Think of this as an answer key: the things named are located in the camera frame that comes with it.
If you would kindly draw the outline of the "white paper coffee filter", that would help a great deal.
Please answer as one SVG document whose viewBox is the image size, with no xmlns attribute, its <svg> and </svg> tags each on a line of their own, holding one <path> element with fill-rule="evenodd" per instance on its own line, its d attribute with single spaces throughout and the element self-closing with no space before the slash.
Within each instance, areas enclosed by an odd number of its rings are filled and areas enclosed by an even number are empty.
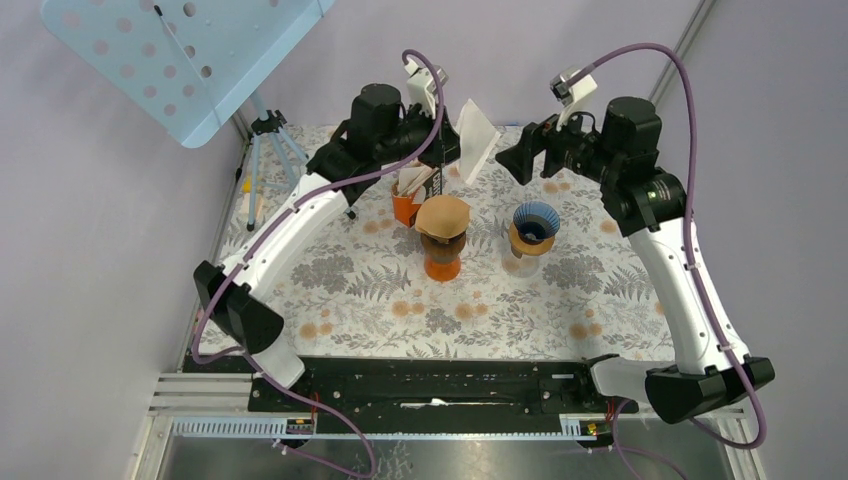
<svg viewBox="0 0 848 480">
<path fill-rule="evenodd" d="M 472 99 L 460 111 L 457 133 L 460 138 L 457 170 L 460 179 L 472 185 L 502 134 Z"/>
</svg>

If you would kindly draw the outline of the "orange coffee filter box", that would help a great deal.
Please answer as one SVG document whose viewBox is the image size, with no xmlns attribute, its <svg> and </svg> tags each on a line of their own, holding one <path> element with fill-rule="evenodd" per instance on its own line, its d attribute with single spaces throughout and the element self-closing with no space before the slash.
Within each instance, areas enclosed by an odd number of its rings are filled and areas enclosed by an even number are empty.
<svg viewBox="0 0 848 480">
<path fill-rule="evenodd" d="M 406 227 L 413 227 L 418 211 L 430 197 L 437 195 L 440 171 L 421 165 L 404 167 L 391 186 L 394 218 Z"/>
</svg>

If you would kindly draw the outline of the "blue dripper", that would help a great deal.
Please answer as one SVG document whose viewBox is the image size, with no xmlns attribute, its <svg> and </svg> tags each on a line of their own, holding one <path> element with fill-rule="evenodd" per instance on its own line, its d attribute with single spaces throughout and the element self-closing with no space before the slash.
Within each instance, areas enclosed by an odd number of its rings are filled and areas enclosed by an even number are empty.
<svg viewBox="0 0 848 480">
<path fill-rule="evenodd" d="M 539 244 L 555 237 L 560 229 L 560 218 L 551 205 L 529 201 L 517 207 L 513 214 L 513 225 L 522 240 Z"/>
</svg>

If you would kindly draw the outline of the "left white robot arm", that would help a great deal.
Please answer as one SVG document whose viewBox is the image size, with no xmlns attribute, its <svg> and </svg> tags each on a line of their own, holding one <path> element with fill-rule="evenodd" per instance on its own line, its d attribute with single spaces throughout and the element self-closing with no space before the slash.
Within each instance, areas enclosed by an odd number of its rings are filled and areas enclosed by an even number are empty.
<svg viewBox="0 0 848 480">
<path fill-rule="evenodd" d="M 448 129 L 444 85 L 410 86 L 419 95 L 402 113 L 399 92 L 369 84 L 354 99 L 342 137 L 320 147 L 286 202 L 222 265 L 201 262 L 193 273 L 202 314 L 195 335 L 209 322 L 235 341 L 266 379 L 272 398 L 288 411 L 309 401 L 305 365 L 287 345 L 284 320 L 262 302 L 279 274 L 295 264 L 323 228 L 351 207 L 372 185 L 414 160 L 436 166 L 454 160 L 457 147 L 443 146 Z"/>
</svg>

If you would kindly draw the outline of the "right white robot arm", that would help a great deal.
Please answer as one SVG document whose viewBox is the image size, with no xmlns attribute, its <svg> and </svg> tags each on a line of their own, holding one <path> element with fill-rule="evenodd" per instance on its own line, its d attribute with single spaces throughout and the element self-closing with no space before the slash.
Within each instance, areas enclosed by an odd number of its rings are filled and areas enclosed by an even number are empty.
<svg viewBox="0 0 848 480">
<path fill-rule="evenodd" d="M 645 267 L 674 347 L 671 364 L 605 355 L 590 360 L 591 374 L 573 386 L 575 402 L 597 412 L 613 397 L 651 405 L 669 424 L 690 421 L 747 397 L 775 378 L 770 359 L 751 355 L 724 312 L 687 222 L 681 181 L 658 167 L 662 120 L 653 103 L 618 97 L 601 129 L 584 130 L 587 113 L 570 115 L 562 128 L 551 116 L 524 127 L 516 145 L 496 154 L 519 184 L 562 169 L 596 182 L 606 212 Z"/>
</svg>

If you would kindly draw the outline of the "clear glass carafe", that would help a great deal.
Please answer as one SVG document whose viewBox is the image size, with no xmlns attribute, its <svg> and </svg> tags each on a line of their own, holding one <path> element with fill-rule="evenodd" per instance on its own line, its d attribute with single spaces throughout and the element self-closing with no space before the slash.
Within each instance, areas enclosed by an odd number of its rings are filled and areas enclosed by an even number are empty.
<svg viewBox="0 0 848 480">
<path fill-rule="evenodd" d="M 516 278 L 529 278 L 534 276 L 540 267 L 538 256 L 524 255 L 515 257 L 511 253 L 504 255 L 501 260 L 503 270 L 510 276 Z"/>
</svg>

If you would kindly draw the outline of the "orange glass carafe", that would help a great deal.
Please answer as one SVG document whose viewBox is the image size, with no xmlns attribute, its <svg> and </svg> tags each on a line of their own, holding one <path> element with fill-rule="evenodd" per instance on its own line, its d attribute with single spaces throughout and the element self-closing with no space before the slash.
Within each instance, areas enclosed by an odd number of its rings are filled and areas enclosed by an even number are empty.
<svg viewBox="0 0 848 480">
<path fill-rule="evenodd" d="M 461 259 L 458 256 L 444 262 L 432 255 L 426 255 L 424 270 L 427 276 L 438 282 L 448 282 L 455 279 L 461 270 Z"/>
</svg>

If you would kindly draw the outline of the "light blue music stand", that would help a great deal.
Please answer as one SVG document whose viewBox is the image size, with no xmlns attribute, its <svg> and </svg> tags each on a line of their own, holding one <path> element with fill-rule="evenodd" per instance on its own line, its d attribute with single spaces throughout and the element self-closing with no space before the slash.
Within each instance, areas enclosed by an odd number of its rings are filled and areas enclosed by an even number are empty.
<svg viewBox="0 0 848 480">
<path fill-rule="evenodd" d="M 266 109 L 260 85 L 330 1 L 45 1 L 45 27 L 186 148 L 205 145 L 245 102 L 268 132 L 290 192 L 305 152 Z"/>
</svg>

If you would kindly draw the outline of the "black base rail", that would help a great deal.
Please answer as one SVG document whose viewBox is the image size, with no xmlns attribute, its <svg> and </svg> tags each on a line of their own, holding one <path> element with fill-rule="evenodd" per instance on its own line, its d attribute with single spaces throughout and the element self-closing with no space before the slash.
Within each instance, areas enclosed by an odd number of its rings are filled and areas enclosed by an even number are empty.
<svg viewBox="0 0 848 480">
<path fill-rule="evenodd" d="M 583 361 L 306 357 L 292 391 L 336 409 L 363 433 L 560 434 L 623 404 L 590 384 Z"/>
</svg>

